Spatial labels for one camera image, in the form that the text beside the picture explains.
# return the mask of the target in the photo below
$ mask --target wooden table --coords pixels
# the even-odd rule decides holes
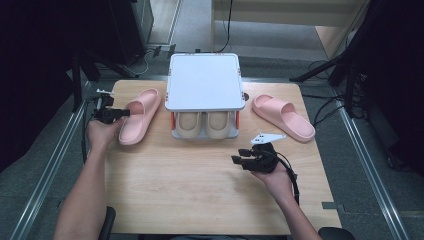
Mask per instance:
[[[114,233],[287,235],[284,215],[263,184],[231,155],[251,148],[260,132],[282,133],[258,117],[251,99],[263,93],[291,101],[307,118],[295,84],[243,83],[250,100],[240,111],[240,134],[235,139],[182,140],[171,135],[171,113],[164,107],[166,82],[122,80],[115,84],[114,108],[124,108],[138,93],[156,88],[162,103],[144,139],[132,146],[117,141],[106,163],[108,206],[117,216]],[[300,206],[313,226],[340,227],[330,187],[315,140],[299,143],[290,137],[273,143],[298,174]]]

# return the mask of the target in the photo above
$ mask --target person's left hand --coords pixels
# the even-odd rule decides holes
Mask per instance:
[[[116,132],[124,123],[124,119],[120,118],[112,124],[104,124],[98,120],[88,123],[87,135],[90,141],[91,149],[104,149],[109,146]]]

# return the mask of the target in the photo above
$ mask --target forearm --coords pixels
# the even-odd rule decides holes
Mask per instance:
[[[106,215],[106,149],[92,149],[68,194],[55,230],[55,239],[97,239]]]
[[[308,218],[293,199],[276,199],[278,206],[286,218],[291,235],[296,240],[321,239]]]

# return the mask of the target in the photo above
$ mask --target slide sandal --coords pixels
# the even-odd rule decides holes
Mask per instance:
[[[150,121],[161,102],[161,96],[156,89],[147,89],[127,104],[130,116],[125,119],[119,133],[119,143],[133,145],[140,142],[146,134]]]
[[[253,99],[252,109],[300,142],[307,142],[315,136],[315,128],[296,113],[290,102],[264,94]]]
[[[202,129],[201,112],[177,113],[175,129],[181,138],[195,138]]]
[[[208,112],[206,134],[209,138],[224,139],[230,133],[230,112]]]

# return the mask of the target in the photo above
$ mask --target black chair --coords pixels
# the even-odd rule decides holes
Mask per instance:
[[[355,240],[355,237],[346,229],[323,227],[318,231],[323,240]]]
[[[99,235],[99,240],[109,239],[113,222],[115,221],[115,216],[115,209],[108,206],[105,222]],[[352,233],[342,228],[323,227],[318,231],[318,234],[323,240],[355,240],[355,237],[352,235]]]

